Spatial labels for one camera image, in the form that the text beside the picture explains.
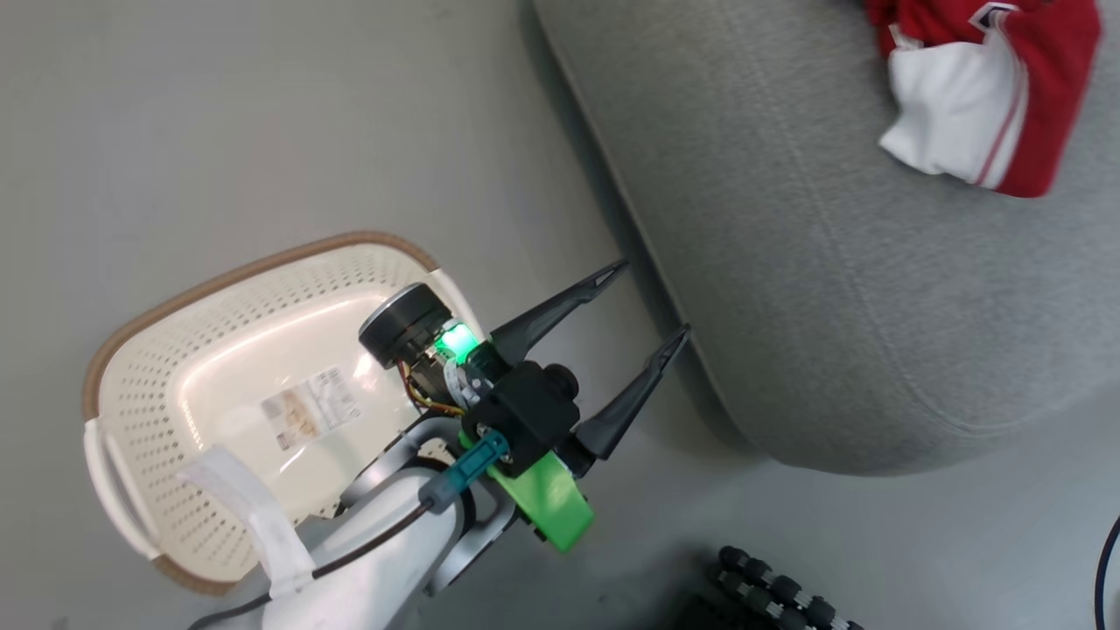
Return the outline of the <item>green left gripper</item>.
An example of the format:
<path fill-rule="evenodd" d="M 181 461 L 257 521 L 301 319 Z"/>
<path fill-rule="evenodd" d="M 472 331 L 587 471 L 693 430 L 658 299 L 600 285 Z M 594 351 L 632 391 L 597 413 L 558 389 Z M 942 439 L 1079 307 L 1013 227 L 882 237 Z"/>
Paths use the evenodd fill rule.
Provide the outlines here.
<path fill-rule="evenodd" d="M 473 482 L 489 478 L 517 515 L 561 553 L 591 526 L 592 508 L 557 455 L 579 418 L 579 385 L 567 367 L 541 365 L 528 354 L 629 266 L 627 259 L 605 266 L 508 319 L 489 339 L 477 339 L 424 282 L 409 284 L 368 315 L 360 328 L 361 346 L 382 368 L 396 370 L 413 404 L 458 423 L 452 443 L 460 454 L 420 493 L 433 515 Z M 689 324 L 676 328 L 628 386 L 577 427 L 576 439 L 592 458 L 612 457 L 691 334 Z"/>

